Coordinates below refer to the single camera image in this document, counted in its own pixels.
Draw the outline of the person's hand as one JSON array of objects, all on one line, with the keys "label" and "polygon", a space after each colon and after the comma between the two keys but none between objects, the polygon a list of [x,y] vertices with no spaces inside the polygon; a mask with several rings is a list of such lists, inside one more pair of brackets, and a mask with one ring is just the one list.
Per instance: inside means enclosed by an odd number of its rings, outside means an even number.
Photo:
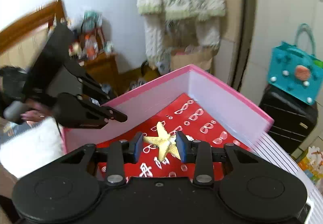
[{"label": "person's hand", "polygon": [[29,101],[26,104],[29,106],[29,110],[21,114],[21,119],[24,121],[40,122],[52,116],[52,111],[41,103]]}]

